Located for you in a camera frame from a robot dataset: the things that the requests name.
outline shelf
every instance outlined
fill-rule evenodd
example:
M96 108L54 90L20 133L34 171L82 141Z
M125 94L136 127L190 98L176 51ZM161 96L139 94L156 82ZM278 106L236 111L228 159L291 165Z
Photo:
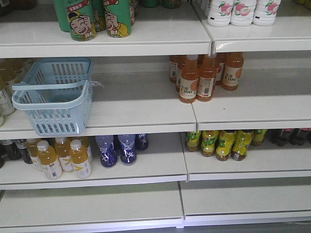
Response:
M209 53L210 38L190 4L178 9L140 7L132 33L112 38L106 31L78 42L59 29L54 6L14 11L0 22L0 57L144 56Z
M86 130L81 135L194 131L191 104L179 101L168 72L94 74L105 89L93 88ZM38 138L23 111L4 118L0 139Z
M222 162L215 156L204 157L201 151L189 152L184 146L186 134L181 136L190 182L311 176L309 142L303 146L288 143L279 147L269 141L268 132L262 145L248 147L247 157L243 161L229 158Z
M310 178L181 183L185 226L310 221Z
M243 70L239 87L194 102L198 130L310 128L310 69Z
M192 3L208 35L213 41L211 52L283 51L311 49L311 11L291 0L282 0L272 26L251 24L238 27L229 24L213 27L207 23L197 3Z
M1 233L110 232L182 223L177 183L9 190L0 208Z
M133 165L124 165L118 157L118 162L111 168L101 165L100 152L93 141L92 174L85 179L77 178L73 172L63 172L60 178L52 181L22 159L6 160L0 169L0 190L185 181L187 170L179 134L149 134L148 140L148 149L137 152Z

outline green can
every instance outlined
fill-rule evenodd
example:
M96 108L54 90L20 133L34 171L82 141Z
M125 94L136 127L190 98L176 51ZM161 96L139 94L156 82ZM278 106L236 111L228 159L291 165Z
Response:
M95 19L90 0L67 0L65 7L71 38L78 41L95 38Z
M131 34L130 1L104 0L107 33L111 37Z

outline white bottle cap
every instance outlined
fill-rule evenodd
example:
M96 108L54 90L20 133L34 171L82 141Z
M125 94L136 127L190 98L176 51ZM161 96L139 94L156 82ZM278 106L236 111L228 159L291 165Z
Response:
M78 150L82 147L82 143L79 139L75 139L72 142L70 142L70 147L73 150Z
M42 140L37 143L38 151L47 151L49 146L50 146L49 143L45 140Z

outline light blue basket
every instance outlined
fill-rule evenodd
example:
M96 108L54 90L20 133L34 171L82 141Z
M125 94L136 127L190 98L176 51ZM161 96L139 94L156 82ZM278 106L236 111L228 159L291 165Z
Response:
M45 58L12 86L14 107L24 110L40 136L71 136L86 128L92 102L93 63L87 58Z

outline plastic bottle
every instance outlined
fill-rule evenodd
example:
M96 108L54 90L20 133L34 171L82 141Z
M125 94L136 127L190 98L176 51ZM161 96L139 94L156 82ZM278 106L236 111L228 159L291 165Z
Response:
M62 167L60 166L55 150L45 140L37 143L38 157L45 176L50 180L56 180L62 175Z
M135 134L118 135L121 145L121 161L125 164L131 164L136 160Z
M187 55L186 64L181 71L179 99L184 103L195 101L199 80L197 60L198 55Z
M214 27L225 27L230 23L233 0L212 0L207 22Z
M219 143L215 151L215 156L218 160L228 160L236 137L236 130L221 130L219 132Z
M214 85L217 74L217 54L207 54L204 56L203 64L199 68L199 84L196 98L199 101L207 102L213 97Z
M95 139L101 151L101 164L104 167L112 167L118 160L113 135L99 135Z
M76 175L79 178L86 178L92 173L85 146L80 140L75 139L70 143L70 156Z
M43 171L41 167L41 162L38 157L38 148L37 143L39 141L42 141L40 138L27 138L26 139L26 147L28 149L31 161L33 162L33 165L35 168L39 171Z
M247 156L247 148L252 142L253 130L238 130L237 139L233 145L231 157L241 161Z
M73 165L71 162L70 151L70 140L66 137L55 138L55 152L58 156L60 166L65 172L72 172Z
M229 53L221 84L223 89L233 91L238 88L243 64L244 58L242 52Z

